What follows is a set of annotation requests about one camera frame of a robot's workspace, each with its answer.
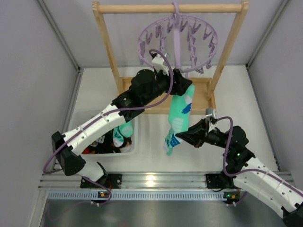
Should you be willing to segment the mint green sock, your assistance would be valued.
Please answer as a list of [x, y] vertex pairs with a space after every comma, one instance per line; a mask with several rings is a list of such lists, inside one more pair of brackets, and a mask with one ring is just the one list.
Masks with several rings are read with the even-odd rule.
[[116, 148], [125, 148], [132, 144], [131, 136], [134, 133], [132, 122], [127, 122], [113, 129], [113, 144]]
[[183, 141], [182, 139], [177, 138], [176, 134], [186, 132], [188, 130], [194, 92], [195, 86], [192, 84], [182, 96], [172, 96], [168, 115], [170, 129], [165, 138], [167, 156], [170, 156], [173, 148]]

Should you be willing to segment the lilac round clip hanger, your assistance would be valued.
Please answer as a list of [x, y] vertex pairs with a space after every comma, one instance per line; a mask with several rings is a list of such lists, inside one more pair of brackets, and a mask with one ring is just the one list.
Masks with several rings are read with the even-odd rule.
[[173, 2], [176, 10], [170, 16], [149, 24], [139, 35], [137, 50], [141, 65], [151, 66], [151, 44], [159, 43], [162, 53], [169, 53], [169, 35], [172, 35], [175, 68], [187, 77], [190, 72], [204, 74], [212, 67], [212, 59], [218, 47], [218, 34], [205, 20], [180, 13], [180, 5]]

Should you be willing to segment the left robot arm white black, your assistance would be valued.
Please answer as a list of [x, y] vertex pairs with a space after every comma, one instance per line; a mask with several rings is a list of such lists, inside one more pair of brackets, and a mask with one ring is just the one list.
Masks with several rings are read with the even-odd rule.
[[162, 94], [185, 94], [192, 81], [184, 78], [178, 69], [170, 74], [162, 70], [140, 70], [131, 80], [129, 89], [115, 98], [103, 111], [65, 132], [52, 135], [53, 152], [64, 174], [79, 174], [89, 182], [104, 185], [108, 173], [99, 162], [90, 162], [81, 154], [92, 142], [144, 112], [145, 108]]

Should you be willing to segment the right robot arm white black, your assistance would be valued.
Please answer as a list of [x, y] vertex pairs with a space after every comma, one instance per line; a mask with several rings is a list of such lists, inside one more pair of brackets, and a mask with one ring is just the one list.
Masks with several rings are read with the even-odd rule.
[[287, 227], [303, 225], [303, 192], [267, 168], [246, 145], [249, 140], [232, 123], [226, 132], [210, 128], [216, 119], [202, 119], [177, 138], [199, 148], [207, 143], [224, 149], [223, 169], [218, 175], [223, 189], [240, 188], [269, 206]]

